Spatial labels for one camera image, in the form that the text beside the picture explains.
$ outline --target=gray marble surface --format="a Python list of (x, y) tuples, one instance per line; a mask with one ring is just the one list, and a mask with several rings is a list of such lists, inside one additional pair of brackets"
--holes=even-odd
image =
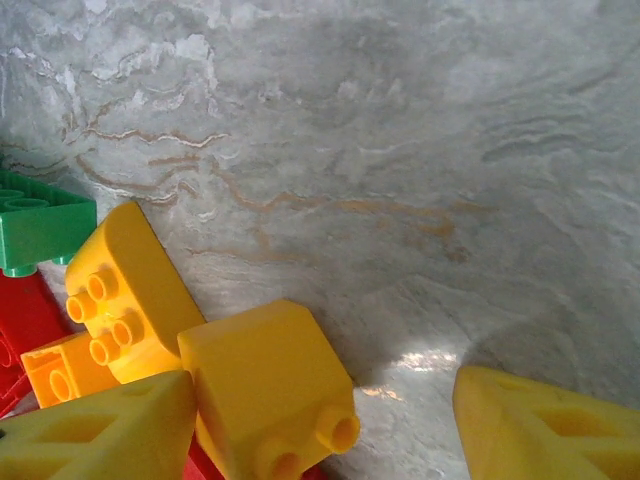
[(209, 320), (312, 308), (336, 479), (467, 479), (462, 363), (640, 406), (639, 108), (636, 0), (0, 1), (8, 167), (140, 202)]

